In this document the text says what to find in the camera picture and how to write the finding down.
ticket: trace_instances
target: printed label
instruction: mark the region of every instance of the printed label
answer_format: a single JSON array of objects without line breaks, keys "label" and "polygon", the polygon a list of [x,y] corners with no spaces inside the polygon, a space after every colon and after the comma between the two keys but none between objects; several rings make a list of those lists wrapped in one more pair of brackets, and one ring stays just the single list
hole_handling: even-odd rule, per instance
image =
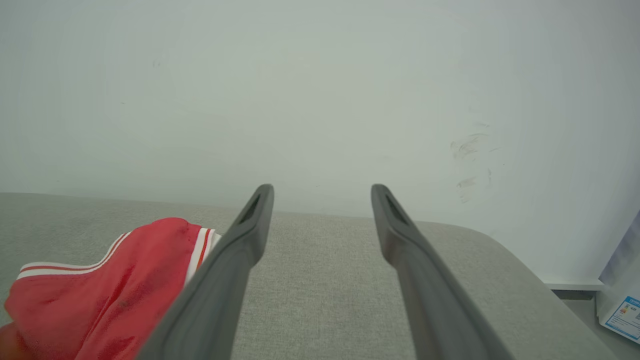
[{"label": "printed label", "polygon": [[627,296],[605,325],[622,332],[629,338],[638,340],[640,338],[640,300]]}]

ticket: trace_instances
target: gray fabric cushion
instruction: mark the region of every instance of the gray fabric cushion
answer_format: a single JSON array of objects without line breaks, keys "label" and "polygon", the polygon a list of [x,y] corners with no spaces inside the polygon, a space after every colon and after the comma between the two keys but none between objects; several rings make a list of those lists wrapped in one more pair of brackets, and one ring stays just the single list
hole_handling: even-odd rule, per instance
[{"label": "gray fabric cushion", "polygon": [[[119,234],[164,217],[224,233],[237,212],[0,193],[0,297],[24,263],[92,264]],[[417,225],[517,359],[614,358],[495,240],[453,225]],[[3,313],[0,324],[9,321]],[[251,272],[233,358],[415,358],[396,273],[380,254],[372,219],[275,213]]]}]

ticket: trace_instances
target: box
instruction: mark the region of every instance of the box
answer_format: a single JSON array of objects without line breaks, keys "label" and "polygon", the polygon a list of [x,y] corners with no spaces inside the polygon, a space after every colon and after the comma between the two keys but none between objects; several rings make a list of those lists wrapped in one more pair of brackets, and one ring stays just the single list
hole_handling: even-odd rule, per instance
[{"label": "box", "polygon": [[640,213],[600,275],[605,289],[596,295],[598,322],[640,344]]}]

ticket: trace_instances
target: floor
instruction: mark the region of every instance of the floor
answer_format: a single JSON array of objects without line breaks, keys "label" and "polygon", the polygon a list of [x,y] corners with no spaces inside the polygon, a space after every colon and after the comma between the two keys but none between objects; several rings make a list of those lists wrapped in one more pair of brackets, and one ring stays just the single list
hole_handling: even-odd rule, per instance
[{"label": "floor", "polygon": [[618,356],[619,360],[640,359],[640,344],[609,331],[598,323],[595,298],[563,302]]}]

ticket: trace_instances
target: white wall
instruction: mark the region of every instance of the white wall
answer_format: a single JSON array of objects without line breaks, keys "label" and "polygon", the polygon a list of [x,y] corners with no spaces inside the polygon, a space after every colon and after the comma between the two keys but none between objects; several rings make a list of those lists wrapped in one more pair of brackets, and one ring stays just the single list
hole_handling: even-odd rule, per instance
[{"label": "white wall", "polygon": [[369,217],[380,182],[591,283],[640,209],[639,9],[5,0],[0,191]]}]

